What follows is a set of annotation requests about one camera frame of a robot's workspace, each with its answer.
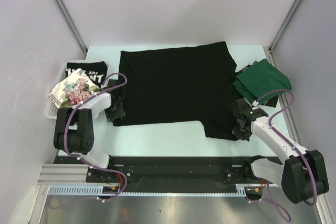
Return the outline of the plain black t-shirt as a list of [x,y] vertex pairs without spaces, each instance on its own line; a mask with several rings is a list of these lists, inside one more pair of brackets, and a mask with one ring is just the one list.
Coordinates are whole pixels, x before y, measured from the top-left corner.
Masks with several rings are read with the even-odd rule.
[[227,44],[122,51],[119,72],[127,77],[125,117],[115,126],[199,121],[205,135],[234,141],[231,104],[236,62]]

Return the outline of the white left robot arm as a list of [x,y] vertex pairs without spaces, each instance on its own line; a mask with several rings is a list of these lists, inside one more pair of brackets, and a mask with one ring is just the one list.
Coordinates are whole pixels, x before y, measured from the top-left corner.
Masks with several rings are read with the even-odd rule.
[[125,84],[120,80],[109,80],[107,89],[79,109],[62,107],[58,109],[54,132],[54,148],[84,159],[90,166],[98,168],[98,176],[105,182],[115,178],[116,169],[109,165],[110,156],[94,143],[93,121],[101,112],[108,122],[119,122],[125,118],[122,100]]

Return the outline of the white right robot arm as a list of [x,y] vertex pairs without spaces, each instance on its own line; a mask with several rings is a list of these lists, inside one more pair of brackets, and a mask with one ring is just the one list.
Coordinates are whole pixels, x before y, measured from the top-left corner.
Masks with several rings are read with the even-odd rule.
[[283,190],[294,204],[312,199],[329,191],[329,182],[323,155],[310,151],[286,137],[258,106],[249,105],[245,99],[233,102],[231,110],[236,119],[233,134],[249,141],[252,136],[261,139],[279,158],[275,163],[257,155],[243,162],[242,176],[249,183],[263,178]]

